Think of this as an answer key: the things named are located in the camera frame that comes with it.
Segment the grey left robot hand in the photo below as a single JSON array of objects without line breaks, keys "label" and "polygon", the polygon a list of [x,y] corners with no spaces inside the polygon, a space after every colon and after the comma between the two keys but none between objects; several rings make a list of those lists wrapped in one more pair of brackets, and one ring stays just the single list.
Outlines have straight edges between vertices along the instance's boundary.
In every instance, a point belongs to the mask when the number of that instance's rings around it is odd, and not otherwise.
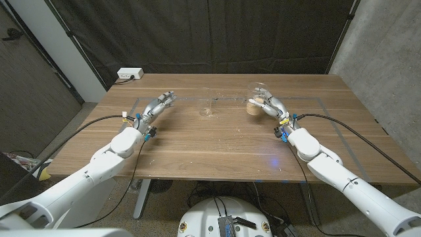
[{"label": "grey left robot hand", "polygon": [[143,110],[142,114],[137,114],[134,121],[136,128],[144,136],[152,129],[151,124],[167,108],[173,106],[177,96],[173,91],[165,92],[158,98],[152,100]]}]

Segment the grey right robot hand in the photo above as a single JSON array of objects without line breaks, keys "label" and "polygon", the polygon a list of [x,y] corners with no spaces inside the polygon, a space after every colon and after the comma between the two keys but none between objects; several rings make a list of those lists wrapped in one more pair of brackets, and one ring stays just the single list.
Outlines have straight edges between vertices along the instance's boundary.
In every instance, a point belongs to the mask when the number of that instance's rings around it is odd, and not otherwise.
[{"label": "grey right robot hand", "polygon": [[275,127],[274,134],[287,142],[289,135],[296,130],[295,119],[289,114],[285,105],[274,97],[267,89],[255,88],[255,94],[248,99],[252,105],[261,108],[267,115],[278,120],[278,127]]}]

